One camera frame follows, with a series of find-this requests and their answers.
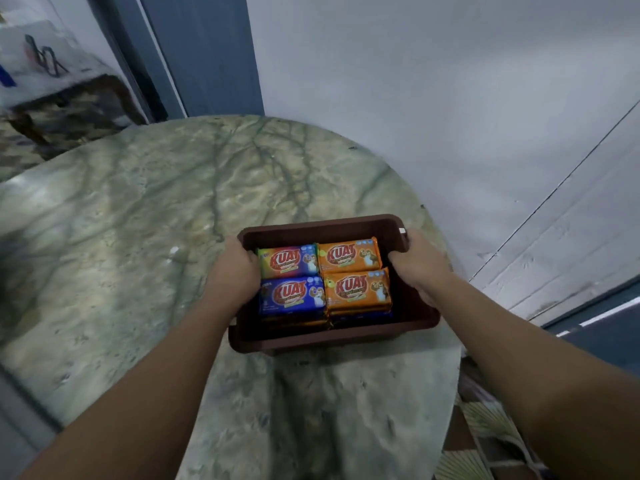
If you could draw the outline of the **person's right hand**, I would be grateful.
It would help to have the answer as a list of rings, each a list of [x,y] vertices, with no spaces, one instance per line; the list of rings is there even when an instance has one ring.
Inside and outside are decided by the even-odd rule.
[[[438,307],[438,295],[452,278],[452,268],[444,255],[420,230],[407,228],[408,250],[412,254],[412,277],[401,278],[416,290],[428,306]]]

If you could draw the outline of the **person's left hand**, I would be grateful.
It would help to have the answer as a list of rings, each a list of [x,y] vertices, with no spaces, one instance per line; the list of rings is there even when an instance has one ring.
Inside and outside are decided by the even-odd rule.
[[[246,295],[243,286],[243,272],[246,254],[242,243],[235,236],[225,241],[224,250],[210,269],[202,295],[203,303],[213,313],[224,317],[229,324],[242,306],[255,295]]]

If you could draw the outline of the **brown plastic tray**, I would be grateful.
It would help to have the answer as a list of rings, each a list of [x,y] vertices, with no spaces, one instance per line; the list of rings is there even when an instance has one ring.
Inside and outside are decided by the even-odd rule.
[[[436,327],[440,315],[421,300],[418,292],[398,277],[388,261],[391,251],[405,252],[408,240],[400,218],[379,216],[334,219],[303,224],[249,227],[238,240],[244,249],[281,248],[305,244],[378,240],[383,268],[390,277],[390,312],[368,312],[329,317],[326,307],[319,313],[300,313],[262,317],[259,293],[237,314],[237,323],[229,327],[228,341],[242,354],[273,354],[293,349],[337,346],[365,340],[395,338],[407,332]]]

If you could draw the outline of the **person's left forearm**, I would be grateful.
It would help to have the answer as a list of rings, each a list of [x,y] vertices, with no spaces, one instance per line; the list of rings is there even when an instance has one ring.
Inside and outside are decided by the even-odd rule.
[[[242,298],[214,293],[68,425],[18,480],[175,480]]]

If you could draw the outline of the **person's right forearm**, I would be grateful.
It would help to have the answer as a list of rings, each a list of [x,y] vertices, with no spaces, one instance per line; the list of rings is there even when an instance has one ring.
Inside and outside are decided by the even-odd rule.
[[[422,288],[559,480],[640,480],[640,378],[513,315],[455,274]]]

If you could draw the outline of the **orange soap packet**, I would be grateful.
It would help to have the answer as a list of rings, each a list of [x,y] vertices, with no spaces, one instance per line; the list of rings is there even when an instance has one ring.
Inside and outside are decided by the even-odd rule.
[[[330,273],[323,277],[323,282],[329,317],[392,309],[387,267],[376,271]]]
[[[356,241],[317,244],[317,261],[322,275],[383,268],[375,237]]]

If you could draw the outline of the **blue soap packet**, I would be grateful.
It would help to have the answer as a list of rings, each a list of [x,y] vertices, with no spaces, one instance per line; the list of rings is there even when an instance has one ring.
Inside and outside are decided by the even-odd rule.
[[[262,317],[319,313],[325,307],[324,281],[318,275],[261,281],[259,314]]]

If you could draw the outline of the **blue door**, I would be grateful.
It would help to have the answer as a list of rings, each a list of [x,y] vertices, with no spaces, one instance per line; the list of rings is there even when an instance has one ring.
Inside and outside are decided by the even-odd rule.
[[[265,114],[246,0],[87,0],[151,122]]]

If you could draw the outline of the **dark blue panel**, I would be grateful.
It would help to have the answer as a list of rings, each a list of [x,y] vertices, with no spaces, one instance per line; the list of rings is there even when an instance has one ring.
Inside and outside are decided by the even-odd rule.
[[[640,275],[542,328],[640,378]]]

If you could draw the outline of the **wooden bench with white top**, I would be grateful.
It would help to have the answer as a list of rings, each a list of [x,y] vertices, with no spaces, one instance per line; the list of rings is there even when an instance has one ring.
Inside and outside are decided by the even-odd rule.
[[[25,34],[39,46],[53,48],[69,73],[56,79],[31,62]],[[0,24],[0,64],[17,84],[0,87],[0,122],[25,138],[44,161],[124,128],[147,124],[123,78],[49,20]]]

